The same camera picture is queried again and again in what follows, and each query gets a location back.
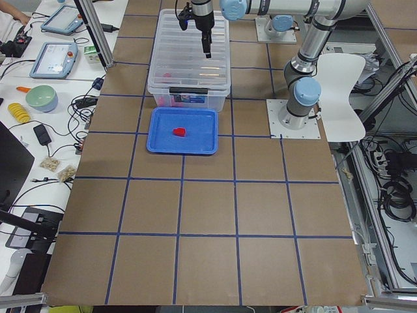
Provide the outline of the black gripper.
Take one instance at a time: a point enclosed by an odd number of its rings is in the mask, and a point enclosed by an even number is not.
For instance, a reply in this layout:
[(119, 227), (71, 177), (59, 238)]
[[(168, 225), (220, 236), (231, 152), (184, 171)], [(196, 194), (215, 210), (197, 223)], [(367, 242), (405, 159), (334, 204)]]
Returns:
[(212, 57), (211, 55), (211, 30), (214, 27), (214, 15), (207, 14), (205, 16), (194, 15), (195, 26), (201, 33), (201, 43), (203, 47), (203, 53), (207, 59)]

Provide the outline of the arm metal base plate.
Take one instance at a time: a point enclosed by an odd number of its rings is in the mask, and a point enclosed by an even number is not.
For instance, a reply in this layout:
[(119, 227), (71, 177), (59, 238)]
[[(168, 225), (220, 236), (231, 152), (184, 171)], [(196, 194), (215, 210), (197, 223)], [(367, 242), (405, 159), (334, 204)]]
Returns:
[(258, 17), (255, 19), (257, 41), (275, 44), (296, 44), (296, 35), (293, 29), (277, 31), (273, 26), (273, 19)]
[(270, 137), (276, 139), (320, 140), (317, 118), (312, 108), (305, 117), (292, 116), (287, 111), (287, 100), (266, 100)]

